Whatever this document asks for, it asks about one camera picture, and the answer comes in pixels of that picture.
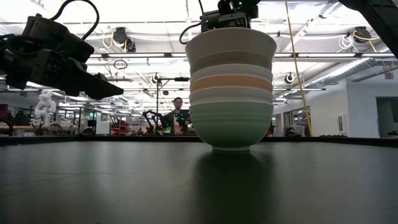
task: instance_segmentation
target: man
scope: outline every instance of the man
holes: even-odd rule
[[[182,107],[182,99],[177,97],[173,100],[174,110],[164,116],[166,122],[168,122],[171,127],[170,134],[172,135],[187,135],[189,133],[188,124],[190,124],[190,115],[189,111],[181,110]],[[185,121],[183,124],[178,123],[178,117],[184,117]]]

